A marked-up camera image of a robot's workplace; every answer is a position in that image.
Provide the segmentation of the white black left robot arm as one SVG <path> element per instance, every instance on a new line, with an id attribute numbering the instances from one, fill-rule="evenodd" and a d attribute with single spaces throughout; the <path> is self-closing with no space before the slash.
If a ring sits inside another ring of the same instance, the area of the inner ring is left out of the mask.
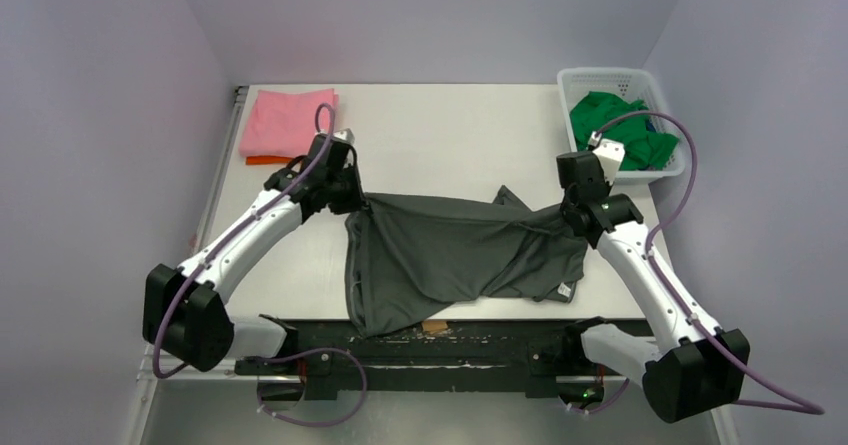
<path id="1" fill-rule="evenodd" d="M 206 372 L 225 359 L 258 358 L 272 373 L 297 364 L 291 328 L 268 315 L 232 318 L 226 304 L 238 285 L 286 235 L 311 216 L 361 209 L 365 199 L 350 130 L 319 133 L 306 155 L 273 173 L 251 206 L 217 239 L 172 268 L 164 264 L 145 280 L 142 336 Z"/>

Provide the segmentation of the dark grey t shirt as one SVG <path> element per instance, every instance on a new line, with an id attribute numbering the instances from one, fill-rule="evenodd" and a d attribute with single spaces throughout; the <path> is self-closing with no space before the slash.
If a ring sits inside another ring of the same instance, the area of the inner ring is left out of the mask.
<path id="1" fill-rule="evenodd" d="M 588 251 L 558 205 L 501 186 L 490 202 L 371 193 L 345 227 L 346 307 L 366 337 L 481 297 L 569 303 Z"/>

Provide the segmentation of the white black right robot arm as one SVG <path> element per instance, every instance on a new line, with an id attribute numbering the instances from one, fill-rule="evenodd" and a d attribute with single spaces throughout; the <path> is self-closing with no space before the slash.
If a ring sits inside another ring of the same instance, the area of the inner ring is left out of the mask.
<path id="1" fill-rule="evenodd" d="M 655 245 L 631 198 L 614 195 L 602 160 L 589 151 L 556 159 L 564 191 L 560 213 L 575 234 L 613 268 L 644 314 L 653 341 L 630 335 L 601 317 L 571 325 L 561 346 L 564 364 L 584 372 L 598 364 L 637 384 L 666 423 L 739 399 L 750 345 L 695 305 Z"/>

